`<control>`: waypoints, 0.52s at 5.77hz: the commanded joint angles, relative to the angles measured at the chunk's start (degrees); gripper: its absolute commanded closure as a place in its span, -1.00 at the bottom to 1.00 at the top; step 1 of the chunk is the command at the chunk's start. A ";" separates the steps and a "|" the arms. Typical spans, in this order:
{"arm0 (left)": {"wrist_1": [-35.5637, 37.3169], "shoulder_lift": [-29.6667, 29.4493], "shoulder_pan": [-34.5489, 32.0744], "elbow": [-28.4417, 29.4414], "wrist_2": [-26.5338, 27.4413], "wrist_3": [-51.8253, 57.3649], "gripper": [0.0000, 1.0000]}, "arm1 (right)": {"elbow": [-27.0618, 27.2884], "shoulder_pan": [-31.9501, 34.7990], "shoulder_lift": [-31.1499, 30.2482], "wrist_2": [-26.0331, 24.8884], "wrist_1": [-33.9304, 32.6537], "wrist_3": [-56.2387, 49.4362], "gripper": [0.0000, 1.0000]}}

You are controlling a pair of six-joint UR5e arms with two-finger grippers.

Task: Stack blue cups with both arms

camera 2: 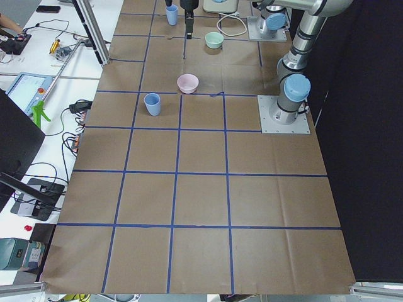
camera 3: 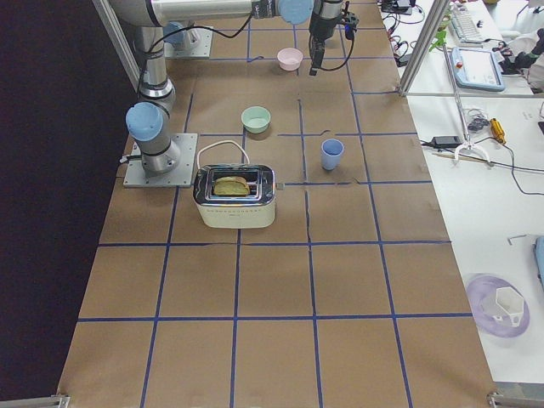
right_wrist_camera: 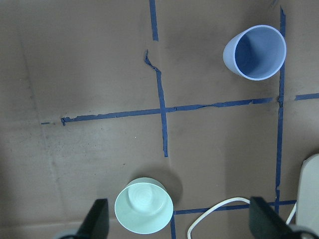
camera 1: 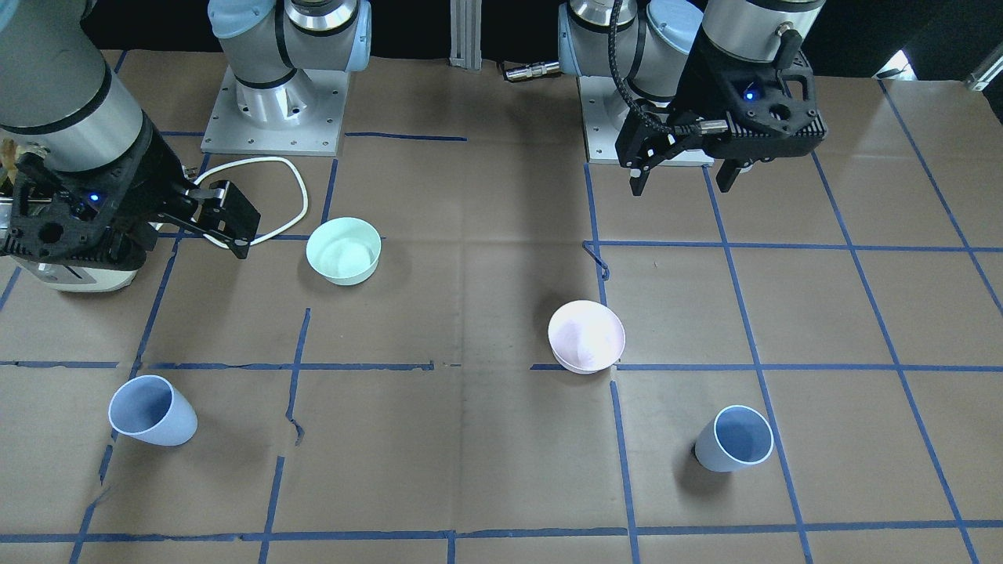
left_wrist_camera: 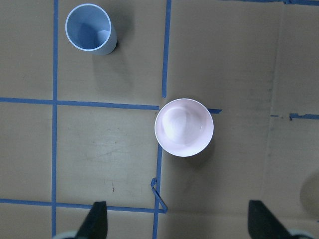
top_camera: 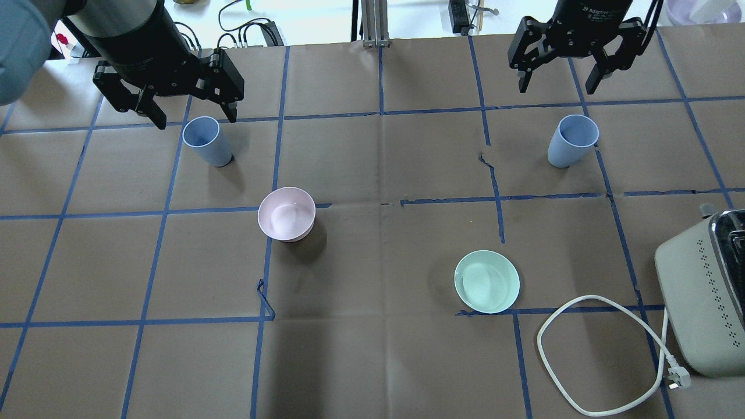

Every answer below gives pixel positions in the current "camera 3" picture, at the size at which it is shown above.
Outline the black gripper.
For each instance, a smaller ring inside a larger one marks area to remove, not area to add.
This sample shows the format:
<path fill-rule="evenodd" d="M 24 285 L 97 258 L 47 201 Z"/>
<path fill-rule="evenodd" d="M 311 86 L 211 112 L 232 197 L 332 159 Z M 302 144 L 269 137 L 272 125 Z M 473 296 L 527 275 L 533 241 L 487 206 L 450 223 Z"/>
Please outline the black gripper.
<path fill-rule="evenodd" d="M 325 42 L 334 34 L 337 25 L 336 19 L 311 18 L 309 23 L 309 52 L 311 53 L 311 67 L 309 74 L 314 77 L 321 69 L 322 51 Z"/>

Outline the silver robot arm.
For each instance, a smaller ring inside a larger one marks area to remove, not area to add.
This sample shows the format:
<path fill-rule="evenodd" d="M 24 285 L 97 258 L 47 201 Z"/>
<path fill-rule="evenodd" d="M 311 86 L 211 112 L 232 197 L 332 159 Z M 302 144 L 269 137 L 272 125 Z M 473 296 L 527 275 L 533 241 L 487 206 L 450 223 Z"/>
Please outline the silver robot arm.
<path fill-rule="evenodd" d="M 167 75 L 162 34 L 157 27 L 136 29 L 137 103 L 126 114 L 127 129 L 139 147 L 142 166 L 151 174 L 167 173 L 179 160 L 179 148 L 168 130 L 175 89 Z"/>

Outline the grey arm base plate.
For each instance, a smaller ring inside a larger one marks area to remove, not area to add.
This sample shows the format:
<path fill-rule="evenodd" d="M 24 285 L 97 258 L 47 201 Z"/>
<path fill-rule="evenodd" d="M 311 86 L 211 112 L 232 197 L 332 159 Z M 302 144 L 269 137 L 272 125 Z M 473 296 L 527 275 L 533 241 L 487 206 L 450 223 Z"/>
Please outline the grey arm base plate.
<path fill-rule="evenodd" d="M 174 133 L 167 150 L 158 156 L 140 151 L 136 142 L 129 159 L 123 181 L 128 188 L 173 187 L 189 188 L 196 162 L 196 133 Z"/>

